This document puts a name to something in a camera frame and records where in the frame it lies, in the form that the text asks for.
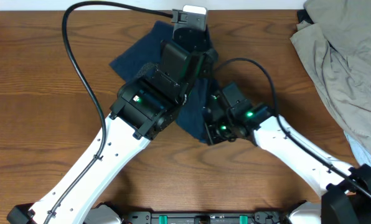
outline white wall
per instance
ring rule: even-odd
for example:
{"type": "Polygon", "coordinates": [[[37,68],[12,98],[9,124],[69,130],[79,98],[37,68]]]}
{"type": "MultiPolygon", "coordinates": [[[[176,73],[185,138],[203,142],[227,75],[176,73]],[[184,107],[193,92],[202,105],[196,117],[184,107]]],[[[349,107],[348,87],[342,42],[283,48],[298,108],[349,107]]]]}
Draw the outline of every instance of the white wall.
{"type": "MultiPolygon", "coordinates": [[[[0,10],[65,10],[83,0],[0,0],[0,10]]],[[[111,0],[148,9],[182,9],[191,4],[213,9],[302,9],[306,0],[111,0]]],[[[117,9],[88,6],[83,9],[117,9]]]]}

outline brown tabletop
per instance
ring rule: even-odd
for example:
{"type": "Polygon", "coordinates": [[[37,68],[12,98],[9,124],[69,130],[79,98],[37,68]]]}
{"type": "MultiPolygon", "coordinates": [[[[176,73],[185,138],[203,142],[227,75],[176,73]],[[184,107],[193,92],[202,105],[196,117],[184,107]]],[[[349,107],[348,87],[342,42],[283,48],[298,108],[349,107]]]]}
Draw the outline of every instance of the brown tabletop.
{"type": "MultiPolygon", "coordinates": [[[[10,209],[54,187],[100,129],[96,109],[62,43],[63,12],[0,12],[0,223],[10,209]]],[[[124,81],[108,66],[157,19],[130,11],[77,11],[68,34],[76,59],[107,115],[124,81]]],[[[281,114],[325,151],[356,164],[289,41],[296,11],[210,11],[220,61],[247,57],[270,72],[281,114]]],[[[271,104],[264,75],[246,62],[217,74],[254,102],[271,104]]],[[[250,211],[319,199],[275,156],[246,141],[208,147],[170,125],[131,160],[98,202],[124,210],[250,211]]]]}

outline navy blue cloth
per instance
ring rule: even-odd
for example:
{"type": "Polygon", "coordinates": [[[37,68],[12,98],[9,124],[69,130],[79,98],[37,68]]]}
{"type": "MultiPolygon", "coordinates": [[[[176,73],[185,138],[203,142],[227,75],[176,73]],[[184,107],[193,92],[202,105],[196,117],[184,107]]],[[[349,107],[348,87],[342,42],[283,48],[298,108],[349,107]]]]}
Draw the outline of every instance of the navy blue cloth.
{"type": "MultiPolygon", "coordinates": [[[[157,21],[151,32],[137,41],[125,53],[110,63],[111,68],[126,82],[139,72],[140,68],[148,63],[161,61],[161,41],[172,41],[173,26],[157,21]]],[[[206,78],[198,79],[191,91],[187,103],[182,107],[176,123],[191,136],[205,142],[205,126],[202,108],[206,104],[209,81],[206,78]]],[[[212,80],[211,89],[217,85],[212,80]]]]}

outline wooden table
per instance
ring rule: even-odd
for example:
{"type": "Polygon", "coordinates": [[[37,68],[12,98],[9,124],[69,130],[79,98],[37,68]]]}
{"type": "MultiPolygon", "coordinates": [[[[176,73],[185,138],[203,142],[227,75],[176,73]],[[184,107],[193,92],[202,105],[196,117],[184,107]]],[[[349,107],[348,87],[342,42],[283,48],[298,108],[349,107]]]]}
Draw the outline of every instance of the wooden table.
{"type": "MultiPolygon", "coordinates": [[[[10,209],[42,198],[100,129],[96,110],[62,43],[63,12],[0,12],[0,223],[10,209]]],[[[123,80],[108,64],[166,18],[130,11],[77,11],[72,49],[105,114],[123,80]]],[[[356,164],[289,41],[296,11],[210,11],[220,61],[247,57],[273,77],[281,114],[327,152],[356,164]]],[[[236,62],[217,79],[235,81],[254,102],[271,103],[264,75],[236,62]]],[[[138,154],[98,200],[123,210],[250,211],[318,202],[309,186],[246,141],[208,147],[176,124],[138,154]]]]}

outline green tape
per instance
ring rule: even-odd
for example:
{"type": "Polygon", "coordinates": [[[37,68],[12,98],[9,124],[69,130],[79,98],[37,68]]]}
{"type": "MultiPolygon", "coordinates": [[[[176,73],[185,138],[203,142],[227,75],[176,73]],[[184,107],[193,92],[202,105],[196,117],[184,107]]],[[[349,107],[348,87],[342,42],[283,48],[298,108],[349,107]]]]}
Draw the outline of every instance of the green tape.
{"type": "Polygon", "coordinates": [[[240,224],[248,224],[248,217],[246,215],[240,215],[240,224]]]}
{"type": "Polygon", "coordinates": [[[159,216],[159,224],[167,224],[167,216],[160,215],[159,216]]]}

